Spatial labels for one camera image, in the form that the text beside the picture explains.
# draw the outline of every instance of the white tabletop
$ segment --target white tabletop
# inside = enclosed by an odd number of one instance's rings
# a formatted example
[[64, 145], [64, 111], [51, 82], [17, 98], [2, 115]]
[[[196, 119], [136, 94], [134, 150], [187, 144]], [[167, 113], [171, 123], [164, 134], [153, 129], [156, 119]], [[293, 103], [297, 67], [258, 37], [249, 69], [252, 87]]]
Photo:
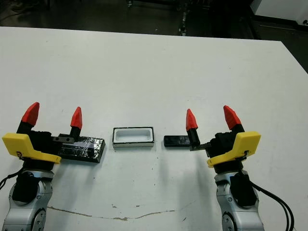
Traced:
[[[308, 226], [308, 75], [278, 41], [0, 27], [0, 135], [40, 102], [35, 130], [104, 138], [100, 164], [55, 166], [46, 231], [220, 231], [214, 170], [204, 151], [167, 150], [186, 135], [187, 108], [202, 141], [228, 131], [223, 105], [261, 135], [244, 162], [256, 184], [284, 199], [297, 231]], [[114, 150], [113, 127], [153, 126], [155, 146]], [[0, 176], [22, 162], [0, 143]], [[0, 219], [9, 209], [0, 192]], [[282, 208], [259, 193], [265, 229], [285, 229]]]

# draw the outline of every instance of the dark floor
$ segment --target dark floor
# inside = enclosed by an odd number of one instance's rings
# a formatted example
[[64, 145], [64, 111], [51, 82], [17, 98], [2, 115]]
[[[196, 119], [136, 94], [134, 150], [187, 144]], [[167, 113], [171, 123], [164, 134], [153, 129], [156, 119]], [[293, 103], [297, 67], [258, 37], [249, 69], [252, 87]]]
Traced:
[[[12, 16], [15, 14], [9, 5], [12, 1], [0, 0], [0, 26], [160, 35], [180, 34], [186, 2], [181, 0], [181, 8], [176, 9], [137, 1], [128, 8], [126, 0], [51, 0], [51, 9], [47, 11], [42, 0], [34, 11]], [[226, 13], [209, 10], [205, 5], [189, 7], [185, 23], [187, 36], [281, 40], [308, 72], [307, 31], [277, 23], [251, 21], [246, 14], [234, 13], [233, 9]]]

